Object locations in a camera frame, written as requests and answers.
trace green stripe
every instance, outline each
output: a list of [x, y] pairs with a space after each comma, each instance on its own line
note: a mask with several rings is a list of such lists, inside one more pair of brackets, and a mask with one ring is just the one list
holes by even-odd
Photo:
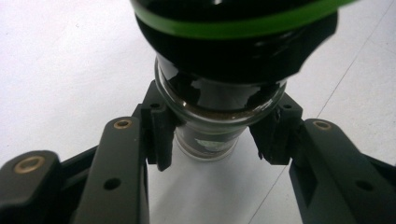
[[151, 28], [168, 35], [197, 39], [236, 39], [270, 35], [317, 21], [354, 0], [320, 0], [294, 10], [242, 21], [176, 21], [158, 16], [132, 0], [136, 16]]

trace clear glass container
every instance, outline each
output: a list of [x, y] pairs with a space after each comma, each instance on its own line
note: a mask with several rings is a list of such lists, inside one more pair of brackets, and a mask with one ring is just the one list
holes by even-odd
[[181, 120], [175, 132], [177, 144], [186, 155], [198, 161], [218, 161], [230, 155], [239, 135], [248, 125], [268, 115], [286, 88], [283, 81], [266, 102], [250, 109], [213, 111], [183, 100], [167, 83], [158, 63], [155, 69], [158, 90]]

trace white background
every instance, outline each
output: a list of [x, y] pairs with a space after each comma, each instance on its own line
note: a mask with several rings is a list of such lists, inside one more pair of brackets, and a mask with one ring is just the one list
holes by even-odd
[[[0, 165], [23, 152], [64, 161], [129, 116], [153, 79], [155, 53], [127, 0], [0, 2]], [[338, 124], [364, 153], [396, 162], [396, 3], [340, 10], [337, 34], [290, 78], [304, 118]], [[289, 167], [260, 161], [250, 134], [223, 161], [174, 148], [149, 167], [151, 223], [299, 223]]]

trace screw hole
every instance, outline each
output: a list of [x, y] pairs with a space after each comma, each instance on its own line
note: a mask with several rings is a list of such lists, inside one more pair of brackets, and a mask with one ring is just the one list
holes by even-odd
[[324, 131], [330, 130], [330, 128], [332, 127], [329, 123], [319, 120], [314, 121], [314, 125], [317, 126], [317, 128]]
[[364, 181], [364, 180], [357, 180], [356, 181], [356, 185], [360, 189], [364, 189], [364, 190], [367, 190], [367, 191], [373, 191], [374, 190], [373, 185], [371, 185], [369, 182]]
[[14, 172], [20, 175], [30, 173], [44, 164], [44, 157], [32, 156], [17, 163]]
[[151, 106], [151, 108], [158, 108], [158, 107], [160, 107], [160, 104], [152, 104], [150, 106]]
[[113, 190], [120, 186], [121, 181], [118, 178], [111, 178], [108, 179], [105, 184], [103, 185], [104, 189], [106, 190]]
[[122, 119], [122, 120], [117, 121], [114, 124], [114, 128], [116, 128], [116, 129], [126, 129], [126, 128], [128, 128], [131, 125], [132, 125], [132, 122], [130, 120]]

